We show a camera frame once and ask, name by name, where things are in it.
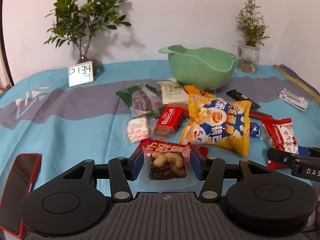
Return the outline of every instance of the green plastic basket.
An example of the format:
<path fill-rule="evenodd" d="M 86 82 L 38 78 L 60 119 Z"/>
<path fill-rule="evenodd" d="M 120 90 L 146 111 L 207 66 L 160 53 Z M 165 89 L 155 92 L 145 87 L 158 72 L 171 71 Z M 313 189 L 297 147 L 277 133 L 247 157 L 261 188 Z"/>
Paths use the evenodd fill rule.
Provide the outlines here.
<path fill-rule="evenodd" d="M 215 90 L 231 78 L 239 57 L 214 48 L 186 49 L 174 45 L 159 50 L 168 54 L 175 78 L 183 85 Z"/>

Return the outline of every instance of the potted plant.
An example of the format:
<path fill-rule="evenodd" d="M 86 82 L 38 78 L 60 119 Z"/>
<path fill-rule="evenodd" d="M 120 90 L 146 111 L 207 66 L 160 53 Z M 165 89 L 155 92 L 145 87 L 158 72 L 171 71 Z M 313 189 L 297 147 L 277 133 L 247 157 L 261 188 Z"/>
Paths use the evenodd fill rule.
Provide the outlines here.
<path fill-rule="evenodd" d="M 265 35 L 266 26 L 264 16 L 256 11 L 261 6 L 256 5 L 256 0 L 246 0 L 237 19 L 237 30 L 242 32 L 245 45 L 238 47 L 239 59 L 238 68 L 249 73 L 256 73 L 258 70 L 260 48 L 258 44 L 264 46 L 262 40 L 269 38 Z"/>
<path fill-rule="evenodd" d="M 87 0 L 82 7 L 78 6 L 77 1 L 56 0 L 53 12 L 46 16 L 54 15 L 55 19 L 52 27 L 47 30 L 51 35 L 44 44 L 55 42 L 56 47 L 60 47 L 67 41 L 68 45 L 71 43 L 79 50 L 77 63 L 82 63 L 89 61 L 87 53 L 97 31 L 116 30 L 116 25 L 129 27 L 131 24 L 124 21 L 126 15 L 119 16 L 117 12 L 120 3 L 126 0 Z M 94 59 L 92 61 L 95 72 L 97 65 Z"/>

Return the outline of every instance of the white digital clock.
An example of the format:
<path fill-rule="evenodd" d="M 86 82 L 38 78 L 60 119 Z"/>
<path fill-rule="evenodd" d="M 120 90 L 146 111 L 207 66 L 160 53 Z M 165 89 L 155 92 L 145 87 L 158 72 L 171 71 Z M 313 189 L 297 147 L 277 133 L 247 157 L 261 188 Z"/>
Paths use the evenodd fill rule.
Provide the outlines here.
<path fill-rule="evenodd" d="M 69 87 L 93 81 L 92 61 L 68 67 Z"/>

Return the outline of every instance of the blue wrapped candy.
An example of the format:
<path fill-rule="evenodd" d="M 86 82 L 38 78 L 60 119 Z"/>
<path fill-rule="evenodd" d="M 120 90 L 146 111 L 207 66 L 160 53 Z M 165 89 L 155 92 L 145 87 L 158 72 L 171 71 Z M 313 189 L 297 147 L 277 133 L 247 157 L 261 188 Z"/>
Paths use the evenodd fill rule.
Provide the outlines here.
<path fill-rule="evenodd" d="M 260 138 L 260 136 L 261 136 L 260 126 L 255 122 L 251 122 L 250 123 L 250 138 Z"/>

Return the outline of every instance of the white nail clipper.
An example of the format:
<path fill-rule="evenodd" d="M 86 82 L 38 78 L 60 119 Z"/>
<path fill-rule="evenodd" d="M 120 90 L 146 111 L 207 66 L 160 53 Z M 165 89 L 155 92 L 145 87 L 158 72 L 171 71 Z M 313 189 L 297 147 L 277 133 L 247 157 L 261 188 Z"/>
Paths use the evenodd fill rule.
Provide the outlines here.
<path fill-rule="evenodd" d="M 279 98 L 286 101 L 288 104 L 298 108 L 302 112 L 304 112 L 307 109 L 308 102 L 305 100 L 305 98 L 299 97 L 286 89 L 283 89 L 280 92 Z"/>

